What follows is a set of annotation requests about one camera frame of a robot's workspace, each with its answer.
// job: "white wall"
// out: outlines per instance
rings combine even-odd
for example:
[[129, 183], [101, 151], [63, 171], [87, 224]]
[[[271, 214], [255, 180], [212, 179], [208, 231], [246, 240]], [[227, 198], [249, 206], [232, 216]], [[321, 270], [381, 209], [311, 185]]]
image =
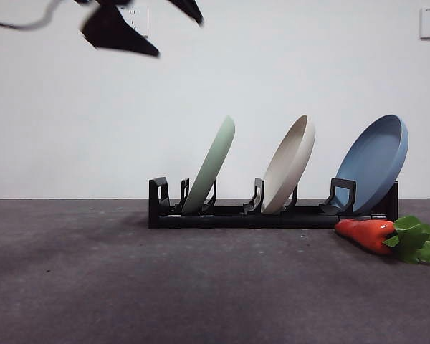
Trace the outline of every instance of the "white wall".
[[[0, 0], [30, 22], [49, 0]], [[317, 138], [301, 197], [325, 197], [361, 131], [395, 113], [410, 131], [402, 197], [430, 197], [430, 0], [198, 0], [203, 28], [165, 0], [150, 7], [160, 59], [95, 50], [94, 9], [66, 0], [45, 29], [0, 29], [0, 198], [138, 198], [167, 176], [194, 180], [224, 116], [236, 137], [220, 197], [249, 197], [289, 126]]]

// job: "gray carpet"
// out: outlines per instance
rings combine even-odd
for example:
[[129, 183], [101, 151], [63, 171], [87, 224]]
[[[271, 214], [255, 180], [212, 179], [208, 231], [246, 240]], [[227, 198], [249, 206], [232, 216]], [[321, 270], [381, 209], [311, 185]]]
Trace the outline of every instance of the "gray carpet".
[[[430, 223], [430, 200], [400, 212]], [[430, 264], [331, 229], [146, 222], [145, 200], [0, 201], [0, 344], [430, 344]]]

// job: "black plate rack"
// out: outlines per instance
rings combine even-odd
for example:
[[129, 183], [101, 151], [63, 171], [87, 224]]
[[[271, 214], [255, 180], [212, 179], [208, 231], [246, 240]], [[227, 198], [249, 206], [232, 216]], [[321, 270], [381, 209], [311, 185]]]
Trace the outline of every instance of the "black plate rack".
[[[180, 201], [171, 206], [165, 177], [149, 182], [148, 227], [149, 228], [333, 228], [341, 219], [388, 219], [398, 218], [398, 182], [392, 185], [384, 198], [365, 214], [354, 214], [356, 182], [331, 179], [330, 195], [316, 206], [297, 206], [297, 187], [292, 199], [274, 215], [261, 213], [264, 181], [256, 178], [254, 195], [249, 203], [239, 206], [217, 206], [216, 181], [213, 195], [194, 214], [182, 214], [181, 210], [189, 193], [189, 178], [181, 182]], [[334, 206], [336, 188], [348, 190], [348, 202]]]

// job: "carrot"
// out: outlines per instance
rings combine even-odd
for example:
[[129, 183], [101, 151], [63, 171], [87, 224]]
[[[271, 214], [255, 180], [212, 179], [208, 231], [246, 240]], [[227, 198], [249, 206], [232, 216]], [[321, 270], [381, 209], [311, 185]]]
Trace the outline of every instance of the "carrot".
[[392, 221], [343, 219], [335, 225], [335, 230], [344, 237], [351, 238], [361, 246], [377, 254], [392, 254], [383, 242], [395, 232]]

